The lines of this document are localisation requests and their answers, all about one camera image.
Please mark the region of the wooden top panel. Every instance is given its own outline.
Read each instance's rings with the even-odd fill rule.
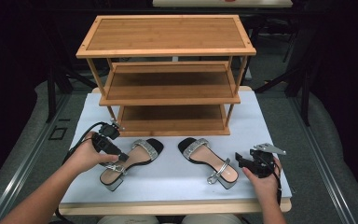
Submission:
[[[238,16],[98,16],[78,58],[255,55]]]

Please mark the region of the dark background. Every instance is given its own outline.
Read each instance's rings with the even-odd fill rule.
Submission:
[[[336,1],[331,8],[327,13],[335,14],[332,20],[323,21],[328,29],[318,40],[324,49],[316,55],[320,66],[312,77],[311,91],[335,122],[344,160],[358,181],[358,1]],[[75,55],[95,16],[153,13],[160,12],[150,0],[0,0],[0,168],[32,114],[37,98],[34,88],[47,80],[51,67],[88,69]]]

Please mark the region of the sandal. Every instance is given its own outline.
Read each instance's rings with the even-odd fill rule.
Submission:
[[[208,177],[208,184],[216,183],[218,180],[225,189],[232,188],[238,179],[237,171],[229,165],[229,158],[223,161],[214,154],[209,142],[201,138],[196,140],[194,138],[187,138],[178,145],[179,150],[183,156],[195,164],[206,164],[213,169],[213,173]]]
[[[117,161],[106,169],[100,176],[101,183],[107,189],[114,191],[122,182],[124,175],[133,166],[147,165],[161,153],[164,146],[156,139],[138,139],[132,144],[132,150],[128,153],[129,158]]]

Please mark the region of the wooden shelf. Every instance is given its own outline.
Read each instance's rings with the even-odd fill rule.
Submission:
[[[100,105],[239,104],[227,62],[113,63]]]
[[[224,135],[223,105],[137,105],[122,106],[118,122],[121,136]]]

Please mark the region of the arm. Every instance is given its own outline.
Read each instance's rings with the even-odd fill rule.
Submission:
[[[274,158],[274,160],[276,164],[281,167],[281,163],[276,158]],[[275,167],[275,174],[281,173],[278,166]],[[263,211],[263,222],[265,224],[286,223],[281,208],[277,202],[278,183],[275,176],[270,175],[265,178],[258,178],[249,169],[243,167],[242,170],[255,187],[255,194],[261,205],[261,210]]]
[[[88,133],[68,161],[49,177],[23,202],[16,206],[1,223],[48,223],[72,181],[100,162],[116,161],[116,155],[95,151]]]

